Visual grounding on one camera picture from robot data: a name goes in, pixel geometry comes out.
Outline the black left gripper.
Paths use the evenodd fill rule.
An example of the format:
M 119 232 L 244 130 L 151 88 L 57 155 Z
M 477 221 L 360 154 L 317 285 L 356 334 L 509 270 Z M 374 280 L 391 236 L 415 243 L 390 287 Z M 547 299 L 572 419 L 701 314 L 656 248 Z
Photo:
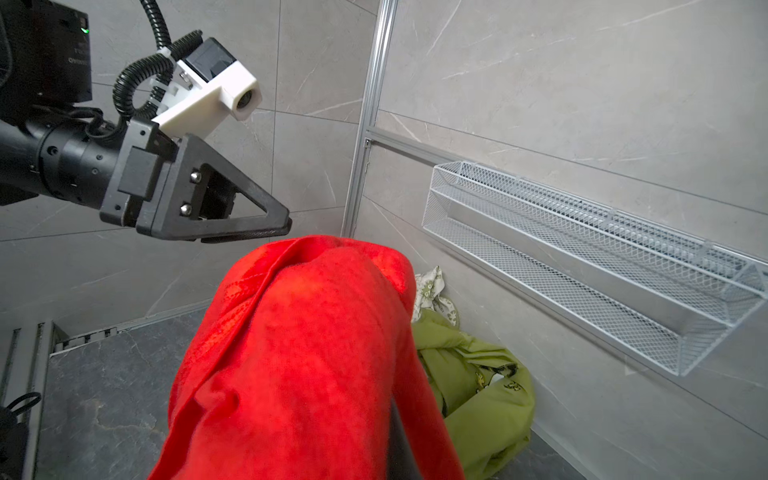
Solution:
M 153 121 L 128 124 L 100 219 L 160 240 L 225 243 L 284 236 L 290 211 L 205 140 L 176 143 Z

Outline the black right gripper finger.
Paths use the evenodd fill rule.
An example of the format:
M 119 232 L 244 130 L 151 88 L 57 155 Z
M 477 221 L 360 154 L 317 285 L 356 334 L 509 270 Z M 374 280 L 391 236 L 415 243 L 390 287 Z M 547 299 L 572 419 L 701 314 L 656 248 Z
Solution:
M 395 400 L 390 407 L 387 480 L 422 480 Z

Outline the red cloth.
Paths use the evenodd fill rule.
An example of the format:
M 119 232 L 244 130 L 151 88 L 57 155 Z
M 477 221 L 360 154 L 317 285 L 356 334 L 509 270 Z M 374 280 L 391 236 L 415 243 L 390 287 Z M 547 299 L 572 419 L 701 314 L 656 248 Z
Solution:
M 383 479 L 399 416 L 419 473 L 463 470 L 411 332 L 400 252 L 265 244 L 221 282 L 169 397 L 155 479 Z

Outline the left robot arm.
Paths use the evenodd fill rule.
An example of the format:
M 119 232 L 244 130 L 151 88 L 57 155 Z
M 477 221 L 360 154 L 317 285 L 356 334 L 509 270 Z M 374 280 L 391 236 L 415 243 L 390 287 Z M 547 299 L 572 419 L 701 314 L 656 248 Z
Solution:
M 91 104 L 88 16 L 53 1 L 1 5 L 1 202 L 47 196 L 161 240 L 288 234 L 288 209 L 207 142 L 260 104 L 256 78 L 216 39 L 170 36 L 143 10 L 155 51 L 116 77 L 116 121 Z

